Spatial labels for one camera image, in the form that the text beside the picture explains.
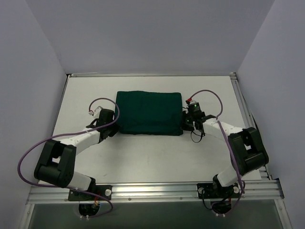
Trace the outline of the dark green surgical drape cloth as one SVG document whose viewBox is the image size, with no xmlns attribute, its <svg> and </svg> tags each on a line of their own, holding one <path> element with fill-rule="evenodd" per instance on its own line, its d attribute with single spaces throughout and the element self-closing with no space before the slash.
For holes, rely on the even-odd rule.
<svg viewBox="0 0 305 229">
<path fill-rule="evenodd" d="M 119 132 L 125 135 L 183 134 L 181 93 L 118 91 L 115 115 Z"/>
</svg>

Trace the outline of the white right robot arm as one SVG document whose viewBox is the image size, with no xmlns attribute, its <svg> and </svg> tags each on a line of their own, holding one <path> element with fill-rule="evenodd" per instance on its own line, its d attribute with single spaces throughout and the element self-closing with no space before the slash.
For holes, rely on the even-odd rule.
<svg viewBox="0 0 305 229">
<path fill-rule="evenodd" d="M 183 111 L 182 130 L 198 131 L 199 137 L 211 135 L 223 140 L 229 150 L 230 165 L 213 177 L 212 192 L 217 197 L 224 196 L 229 187 L 243 185 L 242 177 L 269 163 L 261 135 L 254 127 L 241 128 L 219 121 L 214 115 L 206 115 L 198 102 L 186 101 Z"/>
</svg>

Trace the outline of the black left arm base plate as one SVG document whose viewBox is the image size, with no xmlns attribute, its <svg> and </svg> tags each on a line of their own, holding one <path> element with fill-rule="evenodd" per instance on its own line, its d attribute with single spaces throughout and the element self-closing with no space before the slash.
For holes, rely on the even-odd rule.
<svg viewBox="0 0 305 229">
<path fill-rule="evenodd" d="M 112 185 L 96 185 L 94 190 L 88 190 L 93 194 L 102 196 L 107 200 L 111 200 L 112 198 Z M 101 198 L 93 196 L 91 194 L 85 194 L 81 192 L 77 192 L 75 190 L 70 190 L 68 195 L 69 201 L 95 201 L 101 200 Z"/>
</svg>

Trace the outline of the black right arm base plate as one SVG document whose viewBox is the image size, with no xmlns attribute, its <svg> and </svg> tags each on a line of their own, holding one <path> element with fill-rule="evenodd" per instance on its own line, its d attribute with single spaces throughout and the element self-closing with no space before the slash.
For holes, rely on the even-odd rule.
<svg viewBox="0 0 305 229">
<path fill-rule="evenodd" d="M 223 199 L 238 198 L 240 190 L 237 184 L 229 187 L 217 187 L 213 183 L 197 183 L 198 198 L 200 199 Z"/>
</svg>

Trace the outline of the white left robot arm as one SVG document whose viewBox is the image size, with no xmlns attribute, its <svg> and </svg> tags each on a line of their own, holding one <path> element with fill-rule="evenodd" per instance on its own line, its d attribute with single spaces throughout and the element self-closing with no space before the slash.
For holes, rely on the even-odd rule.
<svg viewBox="0 0 305 229">
<path fill-rule="evenodd" d="M 119 126 L 114 123 L 113 110 L 98 107 L 94 116 L 94 120 L 83 129 L 83 134 L 46 141 L 34 170 L 36 179 L 61 188 L 78 189 L 85 200 L 95 197 L 95 179 L 74 171 L 76 156 L 90 146 L 113 137 Z"/>
</svg>

